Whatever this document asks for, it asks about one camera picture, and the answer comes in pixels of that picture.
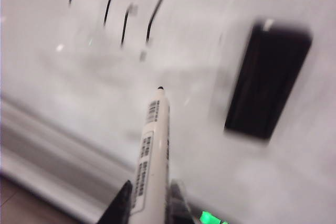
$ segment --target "green light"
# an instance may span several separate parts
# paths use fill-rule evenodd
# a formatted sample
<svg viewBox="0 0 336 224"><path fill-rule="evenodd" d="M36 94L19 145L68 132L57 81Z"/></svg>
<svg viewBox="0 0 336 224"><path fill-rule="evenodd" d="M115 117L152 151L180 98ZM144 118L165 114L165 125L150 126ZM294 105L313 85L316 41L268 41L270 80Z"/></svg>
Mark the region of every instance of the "green light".
<svg viewBox="0 0 336 224"><path fill-rule="evenodd" d="M213 216L211 213L207 212L207 211L203 211L202 215L199 219L201 221L201 223L203 224L221 224L220 219L218 219L217 217Z"/></svg>

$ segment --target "barcode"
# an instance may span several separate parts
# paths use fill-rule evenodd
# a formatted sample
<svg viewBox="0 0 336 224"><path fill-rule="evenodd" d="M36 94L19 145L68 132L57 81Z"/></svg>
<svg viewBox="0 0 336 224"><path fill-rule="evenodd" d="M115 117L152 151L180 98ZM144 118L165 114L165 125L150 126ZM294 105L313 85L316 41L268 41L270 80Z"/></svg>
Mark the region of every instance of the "barcode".
<svg viewBox="0 0 336 224"><path fill-rule="evenodd" d="M167 139L167 160L169 160L169 138Z"/></svg>
<svg viewBox="0 0 336 224"><path fill-rule="evenodd" d="M153 101L149 104L146 123L156 122L159 117L160 101Z"/></svg>
<svg viewBox="0 0 336 224"><path fill-rule="evenodd" d="M140 164L135 178L135 187L132 192L131 214L141 211L144 207L152 144L153 132L144 134L140 148Z"/></svg>
<svg viewBox="0 0 336 224"><path fill-rule="evenodd" d="M167 161L166 164L166 192L165 192L165 224L169 223L169 210L170 210L170 204L169 204L169 199L170 199L170 195L169 195L169 164Z"/></svg>

